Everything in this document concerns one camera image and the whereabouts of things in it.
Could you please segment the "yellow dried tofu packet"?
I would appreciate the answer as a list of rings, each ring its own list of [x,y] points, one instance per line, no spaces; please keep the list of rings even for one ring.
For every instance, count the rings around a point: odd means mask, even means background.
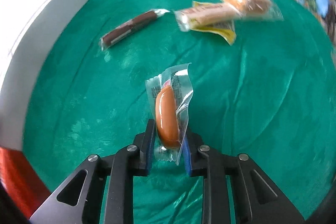
[[[227,14],[221,22],[211,23],[205,26],[196,26],[190,30],[204,33],[212,33],[221,36],[225,41],[232,45],[236,40],[235,24],[233,21],[236,10],[230,5],[224,4],[223,11]]]

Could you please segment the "clear packaged dark stick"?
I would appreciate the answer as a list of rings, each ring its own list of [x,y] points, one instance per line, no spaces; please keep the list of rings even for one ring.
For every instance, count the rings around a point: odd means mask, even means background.
[[[111,46],[117,44],[123,38],[137,32],[138,30],[147,26],[149,23],[157,20],[169,12],[170,11],[167,9],[152,9],[124,22],[110,32],[106,33],[100,39],[101,50],[107,50]]]

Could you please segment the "packaged orange sausage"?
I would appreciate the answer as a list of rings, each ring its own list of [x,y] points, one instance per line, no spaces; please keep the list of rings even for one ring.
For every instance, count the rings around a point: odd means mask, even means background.
[[[145,81],[147,97],[159,143],[154,155],[177,165],[189,123],[189,104],[194,90],[189,77],[189,63],[175,65]]]

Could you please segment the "white cardboard box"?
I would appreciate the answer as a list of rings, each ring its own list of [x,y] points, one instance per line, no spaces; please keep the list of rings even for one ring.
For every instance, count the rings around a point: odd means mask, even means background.
[[[15,41],[1,80],[1,147],[21,151],[26,112],[42,65],[88,0],[45,0]]]

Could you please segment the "green table cloth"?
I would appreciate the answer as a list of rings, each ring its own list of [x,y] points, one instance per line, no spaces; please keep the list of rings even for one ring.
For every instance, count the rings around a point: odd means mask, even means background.
[[[89,0],[44,62],[26,114],[23,153],[49,190],[90,154],[128,146],[172,88],[181,130],[246,153],[311,216],[335,173],[333,45],[295,0],[279,19],[234,23],[236,39],[186,31],[177,12],[219,0]]]

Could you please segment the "beige wafer bar packet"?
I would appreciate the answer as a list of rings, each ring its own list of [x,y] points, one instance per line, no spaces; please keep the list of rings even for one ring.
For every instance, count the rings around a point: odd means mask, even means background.
[[[206,3],[174,12],[183,32],[194,28],[240,18],[242,13],[228,3]]]

